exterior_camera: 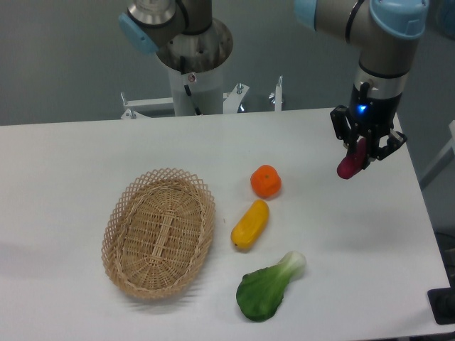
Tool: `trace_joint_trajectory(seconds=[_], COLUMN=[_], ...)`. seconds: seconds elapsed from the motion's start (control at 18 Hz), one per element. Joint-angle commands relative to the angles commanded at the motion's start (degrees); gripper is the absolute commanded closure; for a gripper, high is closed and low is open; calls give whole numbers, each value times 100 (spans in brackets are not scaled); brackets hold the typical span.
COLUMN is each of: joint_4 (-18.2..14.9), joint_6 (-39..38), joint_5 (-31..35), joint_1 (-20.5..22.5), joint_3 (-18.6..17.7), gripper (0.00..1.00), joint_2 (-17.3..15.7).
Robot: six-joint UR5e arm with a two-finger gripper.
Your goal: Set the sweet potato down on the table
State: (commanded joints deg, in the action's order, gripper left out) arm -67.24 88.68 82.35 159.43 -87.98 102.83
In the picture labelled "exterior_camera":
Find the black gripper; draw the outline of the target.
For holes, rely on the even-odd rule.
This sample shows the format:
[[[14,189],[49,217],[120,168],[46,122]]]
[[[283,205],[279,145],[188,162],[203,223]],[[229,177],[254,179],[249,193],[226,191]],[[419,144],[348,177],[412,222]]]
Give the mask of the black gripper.
[[[343,142],[347,153],[357,151],[360,132],[365,144],[363,167],[367,168],[374,161],[382,161],[406,142],[407,136],[394,128],[393,120],[400,103],[401,95],[387,99],[360,97],[359,90],[353,86],[349,106],[337,106],[331,113],[331,121],[336,138]],[[380,138],[387,135],[384,146]]]

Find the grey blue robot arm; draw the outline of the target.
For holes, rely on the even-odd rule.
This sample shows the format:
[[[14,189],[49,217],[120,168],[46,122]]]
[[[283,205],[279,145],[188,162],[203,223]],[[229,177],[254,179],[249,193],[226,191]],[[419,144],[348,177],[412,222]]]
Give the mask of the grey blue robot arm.
[[[350,178],[406,142],[394,117],[428,9],[427,1],[294,2],[303,25],[360,48],[350,102],[331,112],[335,135],[347,150],[340,177]],[[171,69],[177,115],[221,113],[223,94],[207,76],[229,58],[233,41],[213,17],[210,1],[131,1],[118,22],[138,51]]]

